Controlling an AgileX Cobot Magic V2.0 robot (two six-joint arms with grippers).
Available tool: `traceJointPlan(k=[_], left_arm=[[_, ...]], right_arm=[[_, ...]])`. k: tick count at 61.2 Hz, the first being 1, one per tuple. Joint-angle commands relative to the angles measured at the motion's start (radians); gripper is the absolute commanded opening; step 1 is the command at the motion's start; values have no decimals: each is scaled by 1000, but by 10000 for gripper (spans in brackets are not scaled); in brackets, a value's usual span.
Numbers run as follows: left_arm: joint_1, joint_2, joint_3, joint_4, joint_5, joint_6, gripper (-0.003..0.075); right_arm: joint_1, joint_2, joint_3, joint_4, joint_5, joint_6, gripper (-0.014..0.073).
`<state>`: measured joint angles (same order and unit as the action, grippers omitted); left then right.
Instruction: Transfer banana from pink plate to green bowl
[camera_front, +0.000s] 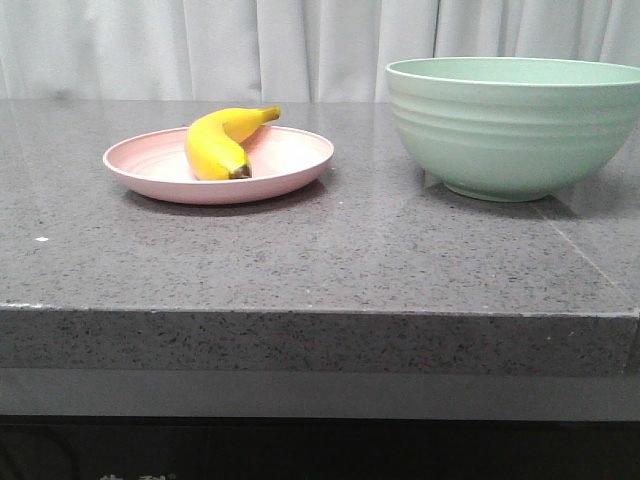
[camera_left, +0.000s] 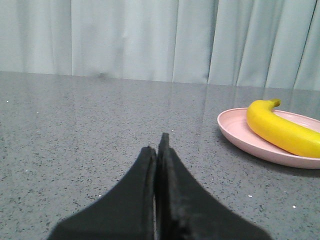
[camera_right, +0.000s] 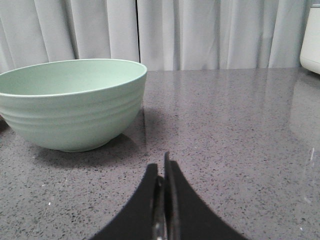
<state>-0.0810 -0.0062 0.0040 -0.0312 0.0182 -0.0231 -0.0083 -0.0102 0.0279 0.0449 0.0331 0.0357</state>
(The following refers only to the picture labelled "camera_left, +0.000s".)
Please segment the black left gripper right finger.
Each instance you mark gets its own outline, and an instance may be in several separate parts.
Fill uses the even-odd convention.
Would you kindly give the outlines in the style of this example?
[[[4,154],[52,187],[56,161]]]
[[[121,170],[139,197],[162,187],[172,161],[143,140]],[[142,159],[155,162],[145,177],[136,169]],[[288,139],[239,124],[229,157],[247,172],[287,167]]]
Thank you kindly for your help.
[[[233,213],[191,175],[163,133],[155,177],[156,230],[161,240],[269,240]]]

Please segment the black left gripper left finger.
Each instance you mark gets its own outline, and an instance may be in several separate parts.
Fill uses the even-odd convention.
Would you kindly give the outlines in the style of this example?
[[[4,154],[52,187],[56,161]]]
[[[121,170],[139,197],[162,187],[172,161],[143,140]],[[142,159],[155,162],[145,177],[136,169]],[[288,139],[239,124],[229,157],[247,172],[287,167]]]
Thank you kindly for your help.
[[[103,197],[64,219],[50,240],[154,239],[156,152],[143,147],[125,176]]]

